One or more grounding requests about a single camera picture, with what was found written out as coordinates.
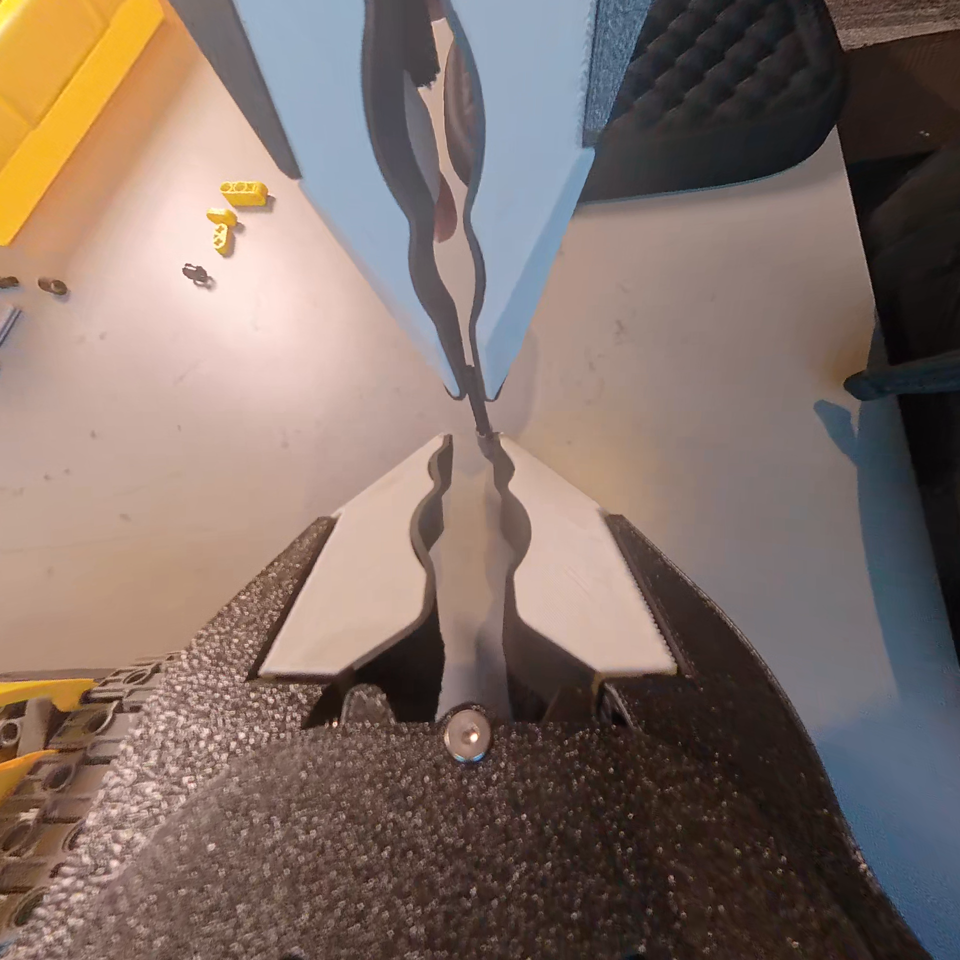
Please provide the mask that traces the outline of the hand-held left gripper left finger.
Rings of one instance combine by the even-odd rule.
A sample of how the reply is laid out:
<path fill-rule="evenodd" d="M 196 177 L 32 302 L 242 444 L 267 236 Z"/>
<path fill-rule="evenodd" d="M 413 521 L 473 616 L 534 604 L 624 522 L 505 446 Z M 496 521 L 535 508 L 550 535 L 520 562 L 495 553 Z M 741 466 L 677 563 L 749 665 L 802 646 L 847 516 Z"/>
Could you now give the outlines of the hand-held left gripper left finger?
<path fill-rule="evenodd" d="M 386 696 L 396 721 L 434 721 L 446 657 L 430 550 L 452 460 L 452 436 L 440 434 L 330 517 L 256 661 L 258 680 L 321 687 L 304 726 L 339 720 L 363 686 Z"/>

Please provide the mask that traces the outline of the grey toy track belt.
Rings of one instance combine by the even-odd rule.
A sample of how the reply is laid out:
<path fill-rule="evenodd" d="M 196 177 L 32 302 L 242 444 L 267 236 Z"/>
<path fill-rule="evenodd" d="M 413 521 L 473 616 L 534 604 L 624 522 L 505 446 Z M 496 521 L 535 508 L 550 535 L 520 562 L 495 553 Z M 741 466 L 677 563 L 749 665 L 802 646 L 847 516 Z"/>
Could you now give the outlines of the grey toy track belt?
<path fill-rule="evenodd" d="M 17 941 L 75 850 L 96 794 L 148 696 L 180 654 L 140 658 L 93 678 L 78 709 L 54 713 L 48 747 L 1 801 L 1 946 Z"/>

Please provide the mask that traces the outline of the black quilted pad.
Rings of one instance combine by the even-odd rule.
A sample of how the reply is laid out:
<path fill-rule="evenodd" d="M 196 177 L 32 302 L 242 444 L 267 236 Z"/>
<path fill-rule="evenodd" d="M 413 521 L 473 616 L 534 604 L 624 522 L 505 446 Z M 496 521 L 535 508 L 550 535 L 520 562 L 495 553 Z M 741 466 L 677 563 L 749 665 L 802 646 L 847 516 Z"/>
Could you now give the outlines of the black quilted pad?
<path fill-rule="evenodd" d="M 821 147 L 845 94 L 826 2 L 654 2 L 579 203 L 784 172 Z"/>

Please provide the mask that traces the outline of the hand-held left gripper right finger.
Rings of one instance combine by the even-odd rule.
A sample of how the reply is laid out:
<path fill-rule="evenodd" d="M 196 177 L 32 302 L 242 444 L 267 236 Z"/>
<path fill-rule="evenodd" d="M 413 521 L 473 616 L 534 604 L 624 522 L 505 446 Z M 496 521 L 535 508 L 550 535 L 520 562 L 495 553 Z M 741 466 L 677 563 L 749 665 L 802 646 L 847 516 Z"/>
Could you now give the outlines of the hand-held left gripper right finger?
<path fill-rule="evenodd" d="M 540 722 L 563 691 L 678 674 L 677 656 L 612 532 L 611 515 L 500 435 L 493 466 L 511 549 L 502 647 L 511 716 Z"/>

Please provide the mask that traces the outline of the yellow plastic storage bin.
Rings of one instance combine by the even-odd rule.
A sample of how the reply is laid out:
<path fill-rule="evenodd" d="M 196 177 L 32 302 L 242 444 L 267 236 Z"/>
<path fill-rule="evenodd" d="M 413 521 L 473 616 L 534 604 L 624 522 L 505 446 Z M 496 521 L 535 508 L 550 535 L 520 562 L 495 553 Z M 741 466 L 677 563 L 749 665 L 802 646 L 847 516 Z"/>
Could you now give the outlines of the yellow plastic storage bin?
<path fill-rule="evenodd" d="M 164 20 L 157 1 L 1 3 L 1 244 L 11 245 Z"/>

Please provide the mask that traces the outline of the grey desk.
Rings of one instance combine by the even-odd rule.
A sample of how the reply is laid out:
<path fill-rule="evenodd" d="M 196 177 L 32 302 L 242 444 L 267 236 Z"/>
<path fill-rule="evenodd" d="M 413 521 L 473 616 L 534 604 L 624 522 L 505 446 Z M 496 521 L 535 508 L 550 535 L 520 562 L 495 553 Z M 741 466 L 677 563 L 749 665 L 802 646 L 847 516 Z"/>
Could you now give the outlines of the grey desk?
<path fill-rule="evenodd" d="M 20 282 L 2 303 L 25 312 L 2 346 L 2 669 L 183 646 L 310 522 L 444 432 L 441 706 L 502 709 L 510 554 L 470 408 L 164 13 L 2 248 Z M 226 181 L 270 198 L 232 207 Z M 236 211 L 229 257 L 211 208 Z M 842 382 L 873 333 L 833 132 L 760 182 L 578 211 L 490 418 L 627 516 L 746 635 L 891 899 L 954 958 L 958 772 L 894 742 L 848 451 L 859 405 Z"/>

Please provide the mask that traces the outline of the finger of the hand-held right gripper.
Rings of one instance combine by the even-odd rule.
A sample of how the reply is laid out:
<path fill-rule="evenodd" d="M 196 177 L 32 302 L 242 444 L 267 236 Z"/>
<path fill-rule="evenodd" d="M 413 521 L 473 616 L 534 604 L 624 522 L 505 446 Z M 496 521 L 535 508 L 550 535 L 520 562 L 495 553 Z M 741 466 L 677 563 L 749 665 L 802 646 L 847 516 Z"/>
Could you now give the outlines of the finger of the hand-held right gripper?
<path fill-rule="evenodd" d="M 434 251 L 436 154 L 419 160 L 407 107 L 439 68 L 416 2 L 236 2 L 251 54 L 320 218 L 456 400 L 470 390 Z"/>
<path fill-rule="evenodd" d="M 470 322 L 486 400 L 498 398 L 594 161 L 583 142 L 591 1 L 447 2 L 478 99 L 465 220 L 483 268 Z"/>

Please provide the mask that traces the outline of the pile of small building pieces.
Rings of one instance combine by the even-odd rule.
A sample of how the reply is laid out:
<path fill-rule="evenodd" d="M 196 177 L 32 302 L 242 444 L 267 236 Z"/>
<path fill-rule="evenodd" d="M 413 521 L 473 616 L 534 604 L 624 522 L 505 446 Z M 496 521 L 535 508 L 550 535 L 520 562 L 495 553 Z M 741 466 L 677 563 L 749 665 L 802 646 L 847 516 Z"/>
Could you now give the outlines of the pile of small building pieces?
<path fill-rule="evenodd" d="M 15 275 L 1 276 L 1 291 L 13 291 L 18 289 L 20 281 Z M 40 277 L 37 280 L 38 288 L 53 297 L 63 299 L 69 294 L 66 282 L 53 277 Z M 16 305 L 2 302 L 1 304 L 1 346 L 4 346 L 14 330 L 20 324 L 25 316 L 24 310 Z"/>

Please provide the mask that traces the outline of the thin black axle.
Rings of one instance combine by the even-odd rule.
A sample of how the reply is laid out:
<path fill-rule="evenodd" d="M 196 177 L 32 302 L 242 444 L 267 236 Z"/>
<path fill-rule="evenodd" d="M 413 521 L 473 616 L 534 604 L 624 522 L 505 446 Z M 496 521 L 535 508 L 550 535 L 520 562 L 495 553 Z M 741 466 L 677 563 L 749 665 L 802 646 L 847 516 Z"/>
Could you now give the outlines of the thin black axle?
<path fill-rule="evenodd" d="M 481 438 L 488 439 L 493 435 L 493 430 L 487 411 L 482 378 L 473 365 L 466 364 L 463 379 L 464 395 L 469 401 L 476 434 Z"/>

